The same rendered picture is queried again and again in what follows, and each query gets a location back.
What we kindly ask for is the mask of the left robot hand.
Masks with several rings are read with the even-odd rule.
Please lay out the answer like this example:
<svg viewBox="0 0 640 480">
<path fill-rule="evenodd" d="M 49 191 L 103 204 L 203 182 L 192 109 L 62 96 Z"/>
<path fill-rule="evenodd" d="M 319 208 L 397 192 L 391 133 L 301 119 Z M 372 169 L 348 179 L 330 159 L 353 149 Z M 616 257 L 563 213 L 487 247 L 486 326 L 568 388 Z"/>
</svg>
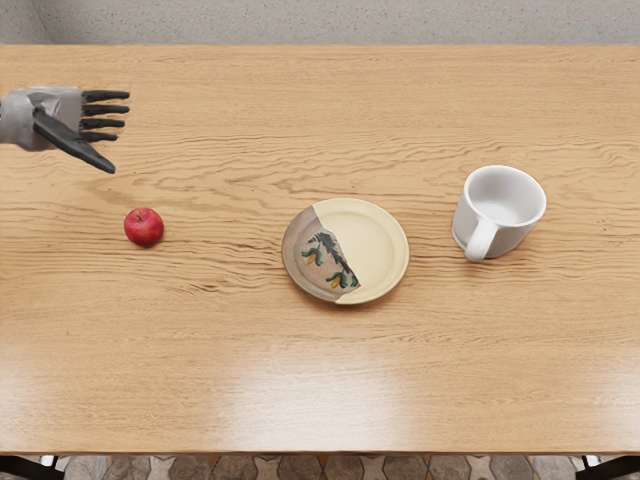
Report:
<svg viewBox="0 0 640 480">
<path fill-rule="evenodd" d="M 0 144 L 12 144 L 25 151 L 59 149 L 108 174 L 115 165 L 93 145 L 115 141 L 106 128 L 122 128 L 129 107 L 120 100 L 128 91 L 81 90 L 73 86 L 30 87 L 9 92 L 0 98 Z"/>
</svg>

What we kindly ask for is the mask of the cream plate with printed pattern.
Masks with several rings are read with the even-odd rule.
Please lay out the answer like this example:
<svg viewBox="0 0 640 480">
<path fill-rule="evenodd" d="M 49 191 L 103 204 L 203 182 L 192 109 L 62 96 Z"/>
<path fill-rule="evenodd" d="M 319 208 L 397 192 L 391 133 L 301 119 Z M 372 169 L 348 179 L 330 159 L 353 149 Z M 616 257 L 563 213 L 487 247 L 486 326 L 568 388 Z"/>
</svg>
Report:
<svg viewBox="0 0 640 480">
<path fill-rule="evenodd" d="M 281 256 L 291 280 L 316 299 L 337 305 L 378 300 L 393 290 L 409 263 L 400 223 L 357 198 L 318 201 L 285 230 Z"/>
</svg>

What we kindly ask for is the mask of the red apple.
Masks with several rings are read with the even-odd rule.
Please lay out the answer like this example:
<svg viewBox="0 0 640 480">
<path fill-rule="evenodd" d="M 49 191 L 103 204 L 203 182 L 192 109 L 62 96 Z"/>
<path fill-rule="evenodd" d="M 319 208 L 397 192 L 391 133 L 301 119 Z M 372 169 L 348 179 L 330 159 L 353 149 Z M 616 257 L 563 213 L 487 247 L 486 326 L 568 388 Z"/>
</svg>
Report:
<svg viewBox="0 0 640 480">
<path fill-rule="evenodd" d="M 157 244 L 164 234 L 164 222 L 151 208 L 131 210 L 124 218 L 123 227 L 128 240 L 144 248 Z"/>
</svg>

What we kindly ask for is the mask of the white mug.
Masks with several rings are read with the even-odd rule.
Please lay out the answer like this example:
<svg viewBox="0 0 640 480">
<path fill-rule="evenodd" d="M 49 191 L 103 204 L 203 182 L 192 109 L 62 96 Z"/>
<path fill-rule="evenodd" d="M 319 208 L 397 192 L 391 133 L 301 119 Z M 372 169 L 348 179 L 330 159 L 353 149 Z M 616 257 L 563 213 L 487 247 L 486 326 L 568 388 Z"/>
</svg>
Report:
<svg viewBox="0 0 640 480">
<path fill-rule="evenodd" d="M 464 182 L 452 235 L 467 260 L 497 258 L 522 242 L 546 206 L 542 186 L 529 174 L 506 165 L 484 166 Z"/>
</svg>

